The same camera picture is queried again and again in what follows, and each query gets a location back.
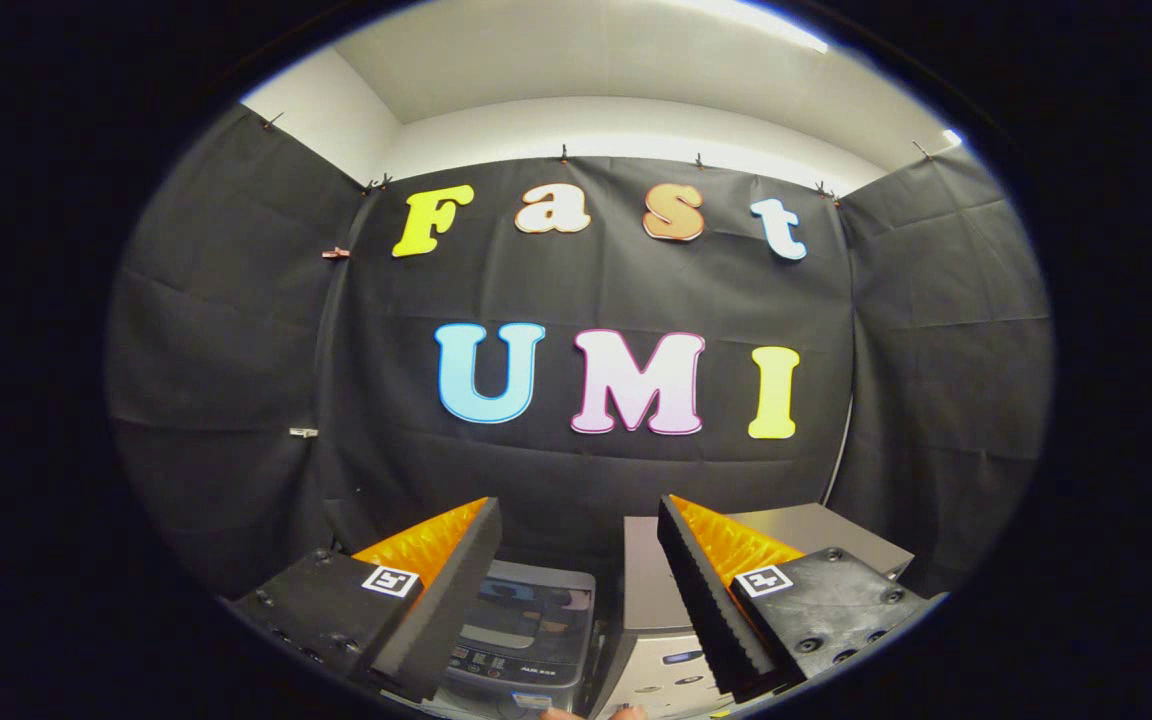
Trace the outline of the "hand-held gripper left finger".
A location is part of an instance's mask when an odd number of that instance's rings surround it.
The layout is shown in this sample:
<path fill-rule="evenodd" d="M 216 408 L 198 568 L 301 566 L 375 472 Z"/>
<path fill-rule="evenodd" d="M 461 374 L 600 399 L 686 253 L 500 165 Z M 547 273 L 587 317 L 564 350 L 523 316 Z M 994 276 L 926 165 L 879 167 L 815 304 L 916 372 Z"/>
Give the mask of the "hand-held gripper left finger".
<path fill-rule="evenodd" d="M 426 702 L 500 539 L 497 498 L 477 498 L 355 553 L 306 553 L 230 611 L 338 682 Z"/>

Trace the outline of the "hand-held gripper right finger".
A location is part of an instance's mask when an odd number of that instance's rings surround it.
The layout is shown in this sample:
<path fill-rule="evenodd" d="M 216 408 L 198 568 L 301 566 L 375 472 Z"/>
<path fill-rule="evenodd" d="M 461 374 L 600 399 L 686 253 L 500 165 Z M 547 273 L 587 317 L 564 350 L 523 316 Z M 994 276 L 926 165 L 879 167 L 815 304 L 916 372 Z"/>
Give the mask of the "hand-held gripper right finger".
<path fill-rule="evenodd" d="M 660 497 L 657 536 L 717 687 L 736 702 L 835 675 L 943 600 L 851 544 L 799 550 L 677 495 Z"/>

